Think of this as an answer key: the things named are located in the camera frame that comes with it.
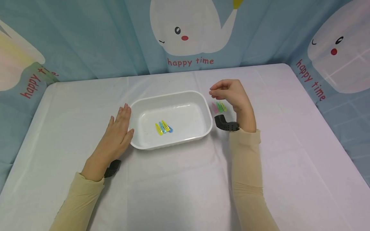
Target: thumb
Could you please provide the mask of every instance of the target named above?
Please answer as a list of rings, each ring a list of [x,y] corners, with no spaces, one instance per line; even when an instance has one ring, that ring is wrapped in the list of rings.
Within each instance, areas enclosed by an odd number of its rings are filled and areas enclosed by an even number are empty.
[[[216,89],[209,92],[210,95],[227,98],[228,90]]]
[[[133,136],[134,136],[134,129],[131,129],[130,131],[128,131],[126,133],[125,137],[123,138],[123,140],[121,142],[122,152],[126,151],[128,146],[130,145],[130,142],[131,142]]]

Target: whale eye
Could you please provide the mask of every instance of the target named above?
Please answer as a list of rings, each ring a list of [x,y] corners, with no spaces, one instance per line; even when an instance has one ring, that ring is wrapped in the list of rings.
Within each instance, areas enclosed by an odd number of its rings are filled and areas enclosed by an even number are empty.
[[[342,42],[342,40],[343,40],[343,36],[342,37],[340,37],[340,38],[338,38],[338,40],[335,42],[335,44],[339,44],[340,42]]]
[[[176,34],[180,34],[180,33],[181,33],[181,29],[180,29],[180,27],[175,27],[175,33],[176,33]]]

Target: pink hair clip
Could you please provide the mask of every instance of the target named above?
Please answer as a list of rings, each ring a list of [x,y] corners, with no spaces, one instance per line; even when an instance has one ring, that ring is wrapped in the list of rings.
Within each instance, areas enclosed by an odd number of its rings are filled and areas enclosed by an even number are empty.
[[[215,113],[217,114],[219,111],[218,111],[218,108],[215,105],[215,103],[212,103],[212,107],[213,107],[213,110],[215,111]]]

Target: yellow tail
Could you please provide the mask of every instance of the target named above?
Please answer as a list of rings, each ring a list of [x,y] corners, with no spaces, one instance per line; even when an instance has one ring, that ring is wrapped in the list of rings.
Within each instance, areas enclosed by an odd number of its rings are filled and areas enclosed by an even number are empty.
[[[234,10],[238,9],[243,0],[233,0]]]

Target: blue hair clip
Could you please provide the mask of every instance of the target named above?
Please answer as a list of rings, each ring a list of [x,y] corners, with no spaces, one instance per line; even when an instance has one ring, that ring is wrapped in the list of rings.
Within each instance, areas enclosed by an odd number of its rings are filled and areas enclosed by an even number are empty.
[[[167,132],[166,132],[166,130],[164,129],[163,124],[162,124],[162,122],[161,122],[161,121],[159,122],[159,126],[161,127],[161,129],[162,129],[162,131],[163,131],[163,134],[166,134]]]

